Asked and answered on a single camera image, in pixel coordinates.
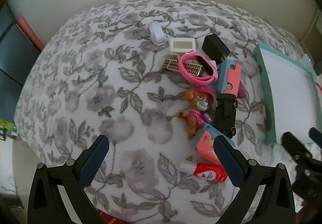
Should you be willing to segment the red glue bottle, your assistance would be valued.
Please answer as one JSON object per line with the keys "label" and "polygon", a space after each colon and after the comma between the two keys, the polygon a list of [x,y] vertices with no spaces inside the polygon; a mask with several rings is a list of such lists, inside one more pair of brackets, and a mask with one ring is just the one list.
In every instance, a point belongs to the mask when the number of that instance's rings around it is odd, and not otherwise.
{"label": "red glue bottle", "polygon": [[181,172],[193,175],[208,182],[222,183],[228,178],[225,169],[221,165],[183,161],[179,164]]}

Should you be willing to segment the coral blue token case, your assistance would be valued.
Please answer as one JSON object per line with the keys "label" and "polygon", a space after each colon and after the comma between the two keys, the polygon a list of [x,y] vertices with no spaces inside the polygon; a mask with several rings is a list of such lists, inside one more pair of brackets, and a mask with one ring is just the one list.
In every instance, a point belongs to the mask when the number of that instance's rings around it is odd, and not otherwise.
{"label": "coral blue token case", "polygon": [[196,151],[196,153],[202,158],[216,164],[220,165],[221,163],[217,158],[214,152],[214,139],[217,136],[223,135],[226,140],[235,148],[234,142],[226,137],[223,133],[218,131],[216,128],[211,126],[210,124],[205,124],[202,128],[200,128],[193,139],[190,141],[190,146]]}

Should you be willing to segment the black toy car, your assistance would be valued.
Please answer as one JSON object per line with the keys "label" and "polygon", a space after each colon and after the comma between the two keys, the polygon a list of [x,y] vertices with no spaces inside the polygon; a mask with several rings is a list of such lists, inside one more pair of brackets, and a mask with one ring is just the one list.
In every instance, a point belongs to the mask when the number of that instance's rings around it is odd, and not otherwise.
{"label": "black toy car", "polygon": [[229,139],[236,135],[235,120],[238,101],[235,95],[220,93],[216,98],[214,127]]}

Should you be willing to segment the pink pup toy figure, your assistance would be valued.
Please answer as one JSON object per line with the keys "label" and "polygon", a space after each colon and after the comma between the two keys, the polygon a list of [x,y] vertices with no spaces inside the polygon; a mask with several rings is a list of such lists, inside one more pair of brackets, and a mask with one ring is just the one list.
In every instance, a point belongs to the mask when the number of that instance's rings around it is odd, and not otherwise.
{"label": "pink pup toy figure", "polygon": [[196,86],[185,92],[185,100],[189,104],[188,113],[184,115],[184,112],[180,110],[176,116],[188,123],[187,134],[189,137],[194,137],[205,124],[213,122],[209,112],[215,97],[207,86]]}

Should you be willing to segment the pink smart watch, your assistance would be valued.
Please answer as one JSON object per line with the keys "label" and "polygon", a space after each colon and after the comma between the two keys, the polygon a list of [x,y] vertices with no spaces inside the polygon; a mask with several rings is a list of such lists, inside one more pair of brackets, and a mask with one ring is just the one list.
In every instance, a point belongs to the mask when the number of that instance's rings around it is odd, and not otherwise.
{"label": "pink smart watch", "polygon": [[[194,71],[189,72],[183,63],[191,60],[198,61],[198,64],[202,65],[204,70],[208,73],[208,76],[199,77]],[[206,86],[218,79],[217,68],[201,53],[194,51],[184,53],[182,56],[177,57],[177,65],[180,74],[193,85]]]}

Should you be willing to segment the gold patterned harmonica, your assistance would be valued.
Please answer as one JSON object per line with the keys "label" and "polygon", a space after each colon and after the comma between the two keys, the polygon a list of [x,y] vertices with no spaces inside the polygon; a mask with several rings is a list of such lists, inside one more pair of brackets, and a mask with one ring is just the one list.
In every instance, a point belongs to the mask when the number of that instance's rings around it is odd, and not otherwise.
{"label": "gold patterned harmonica", "polygon": [[[204,73],[204,67],[201,64],[193,62],[183,62],[182,65],[187,72],[194,76],[201,77]],[[179,72],[177,59],[165,59],[162,64],[162,68],[172,72]]]}

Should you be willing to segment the white usb charger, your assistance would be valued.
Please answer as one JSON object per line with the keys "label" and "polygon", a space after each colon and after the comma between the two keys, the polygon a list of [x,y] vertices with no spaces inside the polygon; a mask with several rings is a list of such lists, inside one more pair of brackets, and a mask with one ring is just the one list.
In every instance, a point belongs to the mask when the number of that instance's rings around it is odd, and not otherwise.
{"label": "white usb charger", "polygon": [[210,63],[210,66],[211,66],[213,72],[217,73],[217,64],[216,64],[216,62],[214,60],[209,60],[208,62]]}

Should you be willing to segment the black power adapter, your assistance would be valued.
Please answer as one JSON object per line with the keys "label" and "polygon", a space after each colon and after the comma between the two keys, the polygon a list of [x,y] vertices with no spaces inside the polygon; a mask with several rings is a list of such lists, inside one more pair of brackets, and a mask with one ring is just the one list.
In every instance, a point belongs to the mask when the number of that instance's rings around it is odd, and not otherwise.
{"label": "black power adapter", "polygon": [[225,61],[230,54],[228,47],[216,34],[206,36],[201,48],[204,53],[217,64],[221,64]]}

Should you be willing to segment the white smart band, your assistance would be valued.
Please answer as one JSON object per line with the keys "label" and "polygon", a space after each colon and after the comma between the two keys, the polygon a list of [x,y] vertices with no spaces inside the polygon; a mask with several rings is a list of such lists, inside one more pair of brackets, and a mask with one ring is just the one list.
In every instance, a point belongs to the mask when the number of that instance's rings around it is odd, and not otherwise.
{"label": "white smart band", "polygon": [[167,37],[163,32],[161,25],[158,22],[149,24],[150,39],[156,46],[163,45],[167,42]]}

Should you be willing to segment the teal cardboard tray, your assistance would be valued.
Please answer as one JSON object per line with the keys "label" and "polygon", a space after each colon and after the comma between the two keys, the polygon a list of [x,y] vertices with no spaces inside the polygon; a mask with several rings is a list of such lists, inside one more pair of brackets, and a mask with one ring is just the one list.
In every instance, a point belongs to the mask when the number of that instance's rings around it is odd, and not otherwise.
{"label": "teal cardboard tray", "polygon": [[310,128],[321,131],[321,105],[312,73],[291,57],[258,44],[254,50],[266,108],[266,143],[279,145],[291,132],[312,142]]}

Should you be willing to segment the floral grey white blanket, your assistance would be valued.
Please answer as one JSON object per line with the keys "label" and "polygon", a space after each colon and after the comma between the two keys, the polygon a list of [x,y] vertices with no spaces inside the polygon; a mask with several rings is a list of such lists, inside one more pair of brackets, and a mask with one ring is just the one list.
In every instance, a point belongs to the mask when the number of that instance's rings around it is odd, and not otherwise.
{"label": "floral grey white blanket", "polygon": [[242,67],[246,96],[238,100],[234,143],[261,165],[295,164],[265,143],[265,106],[254,50],[264,44],[299,61],[303,50],[280,27],[241,8],[205,0],[121,0],[70,18],[36,60],[14,121],[21,138],[47,166],[77,158],[98,135],[110,150],[86,194],[97,208],[132,223],[215,223],[237,194],[180,172],[199,161],[177,112],[188,111],[191,84],[162,69],[167,44],[150,40],[158,22],[168,37],[216,34]]}

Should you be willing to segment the red pink rolled mat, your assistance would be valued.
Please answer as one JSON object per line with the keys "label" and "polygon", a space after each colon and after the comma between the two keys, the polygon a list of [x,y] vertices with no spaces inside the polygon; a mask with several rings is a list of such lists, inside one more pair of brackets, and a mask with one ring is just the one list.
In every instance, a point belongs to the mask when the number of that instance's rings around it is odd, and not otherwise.
{"label": "red pink rolled mat", "polygon": [[27,39],[40,51],[44,49],[44,44],[41,42],[41,40],[38,38],[38,36],[35,34],[35,32],[32,30],[32,28],[29,26],[27,20],[24,16],[20,16],[17,20],[18,24],[17,26],[22,31],[22,33],[27,37]]}

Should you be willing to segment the white square frame box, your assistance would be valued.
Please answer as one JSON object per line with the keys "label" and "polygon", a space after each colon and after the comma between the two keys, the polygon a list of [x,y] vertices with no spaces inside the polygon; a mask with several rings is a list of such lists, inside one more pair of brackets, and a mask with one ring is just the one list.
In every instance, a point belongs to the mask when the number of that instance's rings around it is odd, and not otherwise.
{"label": "white square frame box", "polygon": [[170,55],[182,56],[187,52],[196,52],[196,42],[194,38],[170,38]]}

